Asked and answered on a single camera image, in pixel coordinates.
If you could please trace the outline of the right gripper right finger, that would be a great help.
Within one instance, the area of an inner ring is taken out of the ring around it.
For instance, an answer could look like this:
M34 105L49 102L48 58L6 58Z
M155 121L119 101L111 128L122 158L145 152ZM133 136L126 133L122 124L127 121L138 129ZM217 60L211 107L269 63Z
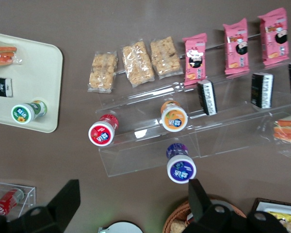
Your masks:
M188 187L189 206L194 220L198 222L212 205L212 202L198 179L189 180Z

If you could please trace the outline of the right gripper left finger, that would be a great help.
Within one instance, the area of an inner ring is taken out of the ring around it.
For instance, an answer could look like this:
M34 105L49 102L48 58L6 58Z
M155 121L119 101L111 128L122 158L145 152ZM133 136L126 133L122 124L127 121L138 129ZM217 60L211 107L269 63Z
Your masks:
M81 203L78 179L69 180L47 207L55 219L72 219Z

